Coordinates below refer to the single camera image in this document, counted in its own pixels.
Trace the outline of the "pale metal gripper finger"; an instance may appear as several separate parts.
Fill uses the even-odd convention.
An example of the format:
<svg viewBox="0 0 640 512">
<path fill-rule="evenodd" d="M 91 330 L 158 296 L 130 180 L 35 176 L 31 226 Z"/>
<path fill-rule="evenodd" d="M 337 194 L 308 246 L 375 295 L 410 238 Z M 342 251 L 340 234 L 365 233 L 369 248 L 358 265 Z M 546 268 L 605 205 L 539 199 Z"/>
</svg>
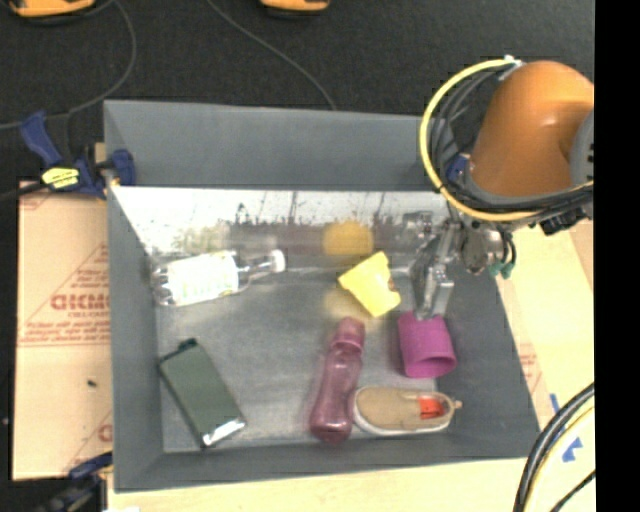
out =
<svg viewBox="0 0 640 512">
<path fill-rule="evenodd" d="M 432 309 L 434 306 L 437 288 L 435 266 L 440 240 L 440 237 L 435 237 L 423 244 L 410 265 L 410 282 L 416 309 Z"/>
<path fill-rule="evenodd" d="M 449 299 L 455 283 L 450 280 L 443 271 L 435 270 L 437 288 L 432 309 L 416 309 L 416 317 L 419 320 L 427 320 L 435 316 L 443 316 L 446 313 Z"/>
</svg>

